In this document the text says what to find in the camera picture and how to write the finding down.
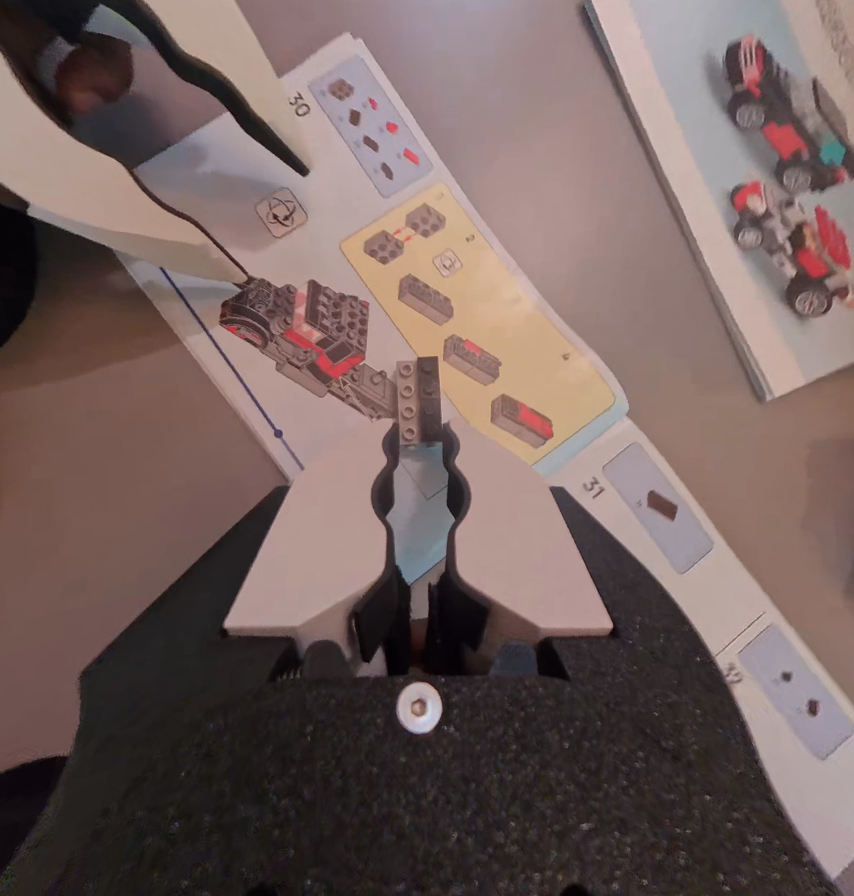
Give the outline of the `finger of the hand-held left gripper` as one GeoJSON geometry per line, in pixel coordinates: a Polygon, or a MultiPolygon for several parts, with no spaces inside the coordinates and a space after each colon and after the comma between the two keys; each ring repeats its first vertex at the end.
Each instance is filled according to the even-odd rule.
{"type": "Polygon", "coordinates": [[[250,276],[197,221],[61,127],[1,50],[0,185],[29,215],[115,252],[200,279],[241,284],[250,276]]]}
{"type": "Polygon", "coordinates": [[[183,82],[217,99],[242,131],[300,176],[310,153],[289,94],[233,1],[113,1],[183,82]]]}

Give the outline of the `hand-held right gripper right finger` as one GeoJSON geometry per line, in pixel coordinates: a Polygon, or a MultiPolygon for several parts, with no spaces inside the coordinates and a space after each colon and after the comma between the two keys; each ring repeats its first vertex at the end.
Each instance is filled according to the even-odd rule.
{"type": "Polygon", "coordinates": [[[550,486],[463,419],[444,426],[444,570],[429,587],[427,668],[478,674],[509,644],[603,638],[613,621],[550,486]]]}

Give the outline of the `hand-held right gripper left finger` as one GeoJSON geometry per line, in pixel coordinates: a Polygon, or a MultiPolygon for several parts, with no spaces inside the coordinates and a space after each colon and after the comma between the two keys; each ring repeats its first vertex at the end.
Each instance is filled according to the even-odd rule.
{"type": "Polygon", "coordinates": [[[410,587],[388,521],[399,427],[380,420],[325,450],[292,482],[223,621],[234,637],[285,637],[302,657],[337,645],[371,674],[410,670],[410,587]]]}

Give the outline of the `grey and black brick block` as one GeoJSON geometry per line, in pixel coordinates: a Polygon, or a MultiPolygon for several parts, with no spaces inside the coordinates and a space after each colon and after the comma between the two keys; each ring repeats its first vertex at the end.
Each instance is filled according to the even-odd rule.
{"type": "Polygon", "coordinates": [[[439,358],[416,357],[396,364],[397,422],[403,449],[443,438],[439,358]]]}

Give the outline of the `building steps instruction booklet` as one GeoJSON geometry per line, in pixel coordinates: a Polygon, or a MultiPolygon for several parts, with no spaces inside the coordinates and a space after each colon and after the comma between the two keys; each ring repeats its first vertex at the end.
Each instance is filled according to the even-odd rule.
{"type": "Polygon", "coordinates": [[[598,521],[683,610],[727,677],[771,784],[824,870],[854,870],[854,708],[626,415],[621,386],[466,199],[363,41],[288,73],[314,141],[301,178],[227,114],[135,169],[290,298],[275,324],[227,285],[121,256],[295,479],[389,414],[403,360],[436,356],[463,418],[598,521]]]}

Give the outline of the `person's left hand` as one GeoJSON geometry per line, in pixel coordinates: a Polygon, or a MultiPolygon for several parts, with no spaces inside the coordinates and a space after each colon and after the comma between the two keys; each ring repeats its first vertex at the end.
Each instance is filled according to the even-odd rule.
{"type": "Polygon", "coordinates": [[[54,37],[34,57],[37,81],[71,121],[129,94],[135,82],[133,48],[95,31],[77,43],[54,37]]]}

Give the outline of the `car cover instruction booklet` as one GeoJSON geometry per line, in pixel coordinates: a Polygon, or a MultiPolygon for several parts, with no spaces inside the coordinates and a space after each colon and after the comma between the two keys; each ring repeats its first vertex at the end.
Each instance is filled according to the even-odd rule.
{"type": "Polygon", "coordinates": [[[760,398],[854,365],[854,2],[585,2],[760,398]]]}

